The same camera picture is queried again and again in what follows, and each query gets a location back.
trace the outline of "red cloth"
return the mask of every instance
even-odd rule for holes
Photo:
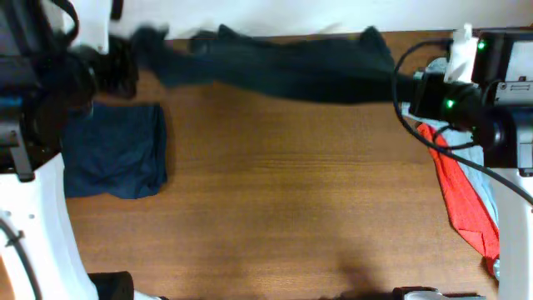
[[[432,140],[436,130],[426,124],[418,127],[418,132]],[[447,146],[443,137],[437,143]],[[435,162],[437,176],[453,228],[486,259],[489,272],[494,275],[494,261],[500,255],[500,233],[491,215],[481,201],[476,190],[463,173],[459,163],[437,151],[430,149]]]

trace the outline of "green light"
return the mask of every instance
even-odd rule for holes
[[[451,109],[453,106],[456,105],[456,102],[453,100],[446,100],[446,107]]]
[[[486,42],[485,41],[480,41],[478,44],[477,44],[477,48],[480,49],[480,50],[483,50],[486,48]]]

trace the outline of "wood grain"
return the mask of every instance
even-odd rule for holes
[[[444,35],[385,37],[398,58]],[[417,53],[404,71],[438,54]],[[88,272],[128,270],[137,289],[173,299],[401,286],[496,299],[481,255],[449,224],[427,150],[391,105],[321,106],[222,84],[166,91],[144,73],[139,89],[138,101],[166,110],[170,180],[137,201],[67,200]]]

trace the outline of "folded navy fabric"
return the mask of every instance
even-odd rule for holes
[[[157,194],[167,181],[166,145],[160,106],[95,106],[90,117],[70,121],[63,131],[65,196]]]

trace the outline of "black cloth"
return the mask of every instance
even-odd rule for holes
[[[394,60],[380,33],[369,27],[358,39],[326,38],[276,44],[242,36],[221,25],[199,32],[190,53],[167,46],[166,32],[139,29],[132,50],[139,66],[167,88],[220,81],[266,95],[315,103],[391,101]],[[399,98],[412,100],[414,82],[399,79]]]
[[[137,199],[167,181],[167,130],[158,105],[107,107],[69,122],[62,135],[66,197]]]

